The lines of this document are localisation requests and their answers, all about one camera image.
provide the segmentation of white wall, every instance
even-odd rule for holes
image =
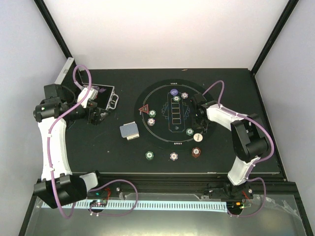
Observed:
[[[299,1],[256,76],[290,181],[315,231],[315,2]]]
[[[42,169],[40,132],[32,115],[65,57],[33,0],[0,7],[0,234],[18,235]]]
[[[251,69],[288,0],[45,2],[90,69]]]

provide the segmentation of black frame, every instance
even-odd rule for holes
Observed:
[[[41,12],[43,18],[45,19],[48,27],[50,28],[52,34],[54,35],[56,41],[58,42],[63,54],[66,58],[72,57],[72,54],[70,50],[68,49],[66,42],[64,41],[57,25],[55,24],[46,4],[44,3],[44,0],[34,0],[36,3],[39,11]],[[265,46],[263,47],[259,57],[257,58],[252,70],[252,79],[255,82],[256,90],[259,95],[261,106],[264,110],[264,114],[267,117],[265,107],[261,98],[261,94],[259,92],[257,82],[255,75],[259,68],[261,67],[262,63],[264,62],[265,58],[267,57],[270,49],[272,48],[274,42],[276,41],[277,37],[279,36],[282,28],[284,27],[286,21],[290,17],[291,13],[293,12],[295,6],[297,5],[298,0],[289,0],[285,9],[283,10],[279,20],[277,21],[274,29],[272,30]],[[269,120],[267,119],[268,126],[271,129]],[[277,149],[277,146],[275,147],[275,152],[277,152],[278,156],[279,152]],[[303,225],[305,228],[305,231],[308,236],[312,236],[313,232],[310,226],[310,223],[308,221],[300,194],[298,192],[297,186],[295,182],[287,182],[286,174],[284,171],[284,167],[282,164],[281,159],[278,159],[281,173],[274,176],[262,176],[265,179],[266,187],[267,187],[267,193],[268,194],[283,194],[283,195],[293,195],[295,198],[295,201],[298,206],[298,210],[300,213],[300,216],[303,221]],[[117,178],[123,178],[127,179],[131,182],[133,182],[136,186],[139,192],[154,192],[154,193],[202,193],[206,188],[208,183],[216,183],[226,180],[225,175],[216,175],[214,176],[159,176],[159,175],[122,175],[122,174],[102,174],[100,177],[100,182],[108,182],[113,179]],[[133,191],[133,189],[126,184],[122,184],[120,186],[121,190],[128,192]],[[256,194],[262,194],[263,188],[260,182],[253,182],[251,183],[251,188]],[[23,236],[26,233],[26,229],[32,214],[33,207],[35,205],[36,197],[32,196],[28,210],[26,212],[25,219],[23,221],[21,230],[19,235]]]

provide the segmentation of red triangle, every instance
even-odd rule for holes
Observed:
[[[139,109],[139,111],[148,114],[148,113],[149,113],[149,105],[148,105],[148,104],[147,104],[147,105],[144,105],[143,107],[141,107],[141,108]]]

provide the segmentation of round black mat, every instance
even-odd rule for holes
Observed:
[[[170,94],[172,89],[178,91],[181,98],[183,92],[188,93],[187,99],[180,102],[174,102],[173,95]],[[159,148],[170,150],[188,150],[193,147],[199,147],[213,133],[215,124],[211,122],[208,125],[207,133],[198,132],[203,135],[201,142],[196,142],[193,136],[186,134],[188,128],[192,128],[192,117],[195,116],[190,99],[196,93],[204,92],[204,88],[190,81],[185,80],[163,80],[147,87],[138,97],[134,112],[135,121],[138,125],[140,138],[148,139]],[[205,95],[207,101],[212,101],[212,96],[208,93]],[[156,111],[155,125],[149,126],[147,113],[140,112],[139,109],[145,105],[150,110]]]

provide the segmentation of black tabletop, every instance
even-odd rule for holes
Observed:
[[[193,158],[186,150],[176,151],[179,158],[170,160],[169,149],[154,145],[146,135],[131,141],[121,137],[119,127],[135,120],[135,103],[140,94],[152,84],[168,79],[194,82],[204,90],[217,80],[225,82],[222,104],[243,114],[256,113],[266,125],[259,96],[247,69],[124,69],[91,70],[94,84],[115,86],[120,99],[116,110],[98,126],[77,120],[66,132],[68,161],[74,173],[99,170],[101,173],[228,173],[235,160],[230,131],[217,125],[206,143],[202,155]],[[221,86],[211,90],[217,99]],[[154,153],[148,161],[147,151]],[[276,154],[259,163],[253,173],[279,173]]]

